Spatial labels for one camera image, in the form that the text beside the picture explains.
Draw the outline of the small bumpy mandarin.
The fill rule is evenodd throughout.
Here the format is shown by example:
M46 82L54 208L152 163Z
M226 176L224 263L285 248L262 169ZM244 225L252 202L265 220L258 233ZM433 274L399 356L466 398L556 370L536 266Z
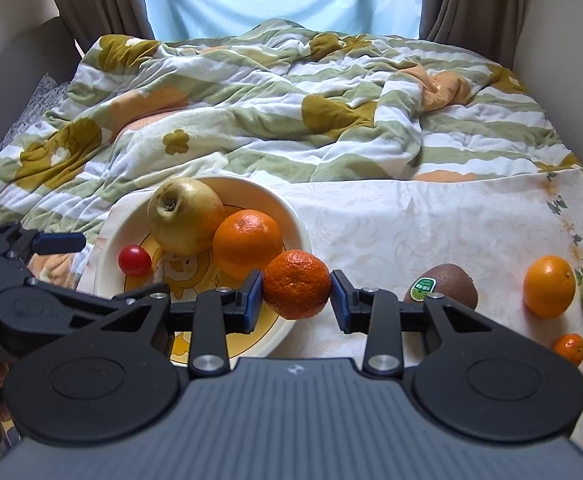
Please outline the small bumpy mandarin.
M331 296L331 274L319 258L288 250L274 258L263 272L263 298L286 320L313 318Z

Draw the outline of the brown kiwi with sticker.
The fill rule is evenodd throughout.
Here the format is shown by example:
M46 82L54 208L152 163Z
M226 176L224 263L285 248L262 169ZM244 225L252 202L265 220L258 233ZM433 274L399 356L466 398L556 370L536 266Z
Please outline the brown kiwi with sticker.
M447 296L473 310L478 305L478 291L473 279L453 263L439 264L418 276L407 289L403 300L423 302L430 292Z

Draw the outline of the large orange in bowl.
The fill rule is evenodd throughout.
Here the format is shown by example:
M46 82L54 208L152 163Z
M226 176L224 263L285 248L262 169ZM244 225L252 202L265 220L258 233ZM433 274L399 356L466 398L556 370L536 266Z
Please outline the large orange in bowl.
M268 214L241 209L230 214L214 233L212 252L218 268L237 280L264 270L284 249L282 230Z

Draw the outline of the cream duck pattern bowl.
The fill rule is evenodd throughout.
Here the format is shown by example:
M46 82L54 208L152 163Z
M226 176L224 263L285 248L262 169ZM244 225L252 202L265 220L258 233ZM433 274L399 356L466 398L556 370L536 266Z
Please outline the cream duck pattern bowl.
M305 226L293 206L282 196L256 182L234 177L206 177L203 182L221 198L228 214L241 209L262 211L278 223L286 250L311 250ZM113 206L88 258L78 289L111 298L166 281L171 288L172 300L177 302L193 300L208 289L236 288L239 282L218 270L212 252L179 257L162 249L149 232L147 205L152 194L151 188L133 192ZM128 245L138 245L148 252L152 260L150 274L132 278L120 270L118 257L122 248ZM284 341L292 328L293 322L281 318L264 304L252 333L226 337L229 361L236 362L247 356L267 356Z

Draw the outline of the red cherry tomato in bowl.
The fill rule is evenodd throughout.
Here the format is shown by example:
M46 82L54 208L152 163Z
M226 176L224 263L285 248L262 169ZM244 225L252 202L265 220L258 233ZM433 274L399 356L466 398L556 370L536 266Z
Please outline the red cherry tomato in bowl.
M119 252L118 266L124 275L141 278L151 272L152 259L144 248L126 245Z

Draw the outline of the yellow green pear apple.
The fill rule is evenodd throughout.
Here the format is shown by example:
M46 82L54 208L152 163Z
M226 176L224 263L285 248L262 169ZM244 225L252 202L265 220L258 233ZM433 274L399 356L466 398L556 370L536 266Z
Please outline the yellow green pear apple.
M208 185L178 177L154 191L147 218L151 236L166 252L193 256L211 248L225 210L220 197Z

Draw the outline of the grey patterned pillow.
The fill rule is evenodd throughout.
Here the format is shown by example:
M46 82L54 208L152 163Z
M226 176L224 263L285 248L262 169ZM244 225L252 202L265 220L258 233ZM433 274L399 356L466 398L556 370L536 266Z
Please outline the grey patterned pillow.
M3 140L0 141L0 152L8 144L11 144L16 136L24 133L29 126L39 122L48 110L63 101L67 97L69 84L69 81L58 84L52 76L45 74L37 83L32 96L29 97L29 101L18 119L7 130Z

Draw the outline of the grey headboard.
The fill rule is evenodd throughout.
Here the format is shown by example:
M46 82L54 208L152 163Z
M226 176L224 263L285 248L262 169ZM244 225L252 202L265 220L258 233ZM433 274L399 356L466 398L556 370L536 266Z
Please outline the grey headboard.
M62 18L52 18L8 44L0 52L0 140L42 77L63 84L72 79L78 62L78 49Z

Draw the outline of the white patterned tablecloth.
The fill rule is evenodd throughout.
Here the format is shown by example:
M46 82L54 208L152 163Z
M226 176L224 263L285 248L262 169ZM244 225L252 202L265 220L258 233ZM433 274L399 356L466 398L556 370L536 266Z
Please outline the white patterned tablecloth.
M403 295L441 263L464 269L478 310L543 346L583 337L583 305L542 320L523 303L523 279L553 255L583 269L583 173L437 183L397 180L289 183L259 171L253 181L285 198L314 254L357 287Z

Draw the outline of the large orange on cloth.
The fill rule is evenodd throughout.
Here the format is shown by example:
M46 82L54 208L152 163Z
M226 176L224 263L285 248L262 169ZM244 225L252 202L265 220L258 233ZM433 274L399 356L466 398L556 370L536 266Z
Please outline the large orange on cloth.
M523 302L539 318L559 318L570 307L576 284L565 259L554 255L538 258L523 280Z

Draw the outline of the small mandarin on cloth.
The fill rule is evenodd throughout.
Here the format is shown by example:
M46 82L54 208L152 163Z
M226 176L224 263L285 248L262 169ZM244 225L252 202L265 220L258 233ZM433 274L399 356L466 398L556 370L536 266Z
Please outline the small mandarin on cloth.
M564 334L553 343L552 350L575 367L583 362L583 338L576 333Z

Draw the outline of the striped floral quilt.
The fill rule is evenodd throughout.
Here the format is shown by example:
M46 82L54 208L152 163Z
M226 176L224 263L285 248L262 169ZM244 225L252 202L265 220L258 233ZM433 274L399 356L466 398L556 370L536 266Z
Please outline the striped floral quilt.
M576 166L518 76L459 47L285 20L180 42L105 35L0 150L0 226L94 244L121 198L180 176L459 182Z

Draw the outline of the right brown curtain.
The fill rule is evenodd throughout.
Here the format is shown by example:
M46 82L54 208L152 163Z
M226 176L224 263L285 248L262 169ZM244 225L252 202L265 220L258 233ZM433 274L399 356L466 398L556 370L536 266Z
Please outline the right brown curtain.
M525 0L423 0L419 37L511 68L524 13Z

